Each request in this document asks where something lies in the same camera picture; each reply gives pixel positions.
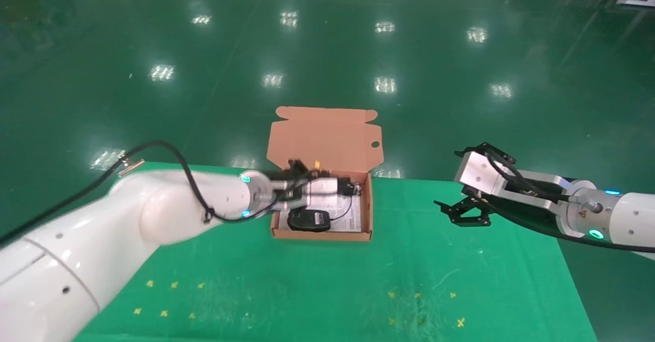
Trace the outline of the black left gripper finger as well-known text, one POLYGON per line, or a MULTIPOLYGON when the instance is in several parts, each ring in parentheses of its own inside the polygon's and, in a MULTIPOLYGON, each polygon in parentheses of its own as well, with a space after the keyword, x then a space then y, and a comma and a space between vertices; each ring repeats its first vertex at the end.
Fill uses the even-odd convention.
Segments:
POLYGON ((313 174, 313 170, 299 159, 290 159, 288 163, 289 167, 280 172, 282 179, 307 179, 313 174))

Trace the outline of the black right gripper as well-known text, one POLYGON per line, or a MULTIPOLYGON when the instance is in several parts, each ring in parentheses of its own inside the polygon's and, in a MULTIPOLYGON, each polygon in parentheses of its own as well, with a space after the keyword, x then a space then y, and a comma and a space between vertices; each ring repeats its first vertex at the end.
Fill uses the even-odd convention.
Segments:
POLYGON ((507 221, 530 231, 547 236, 559 236, 561 234, 555 223, 555 214, 542 207, 514 201, 485 202, 480 198, 463 198, 452 206, 437 200, 433 203, 439 206, 440 211, 446 214, 450 222, 458 227, 489 227, 491 225, 490 214, 493 211, 507 221), (479 214, 466 216, 473 209, 479 209, 479 214))

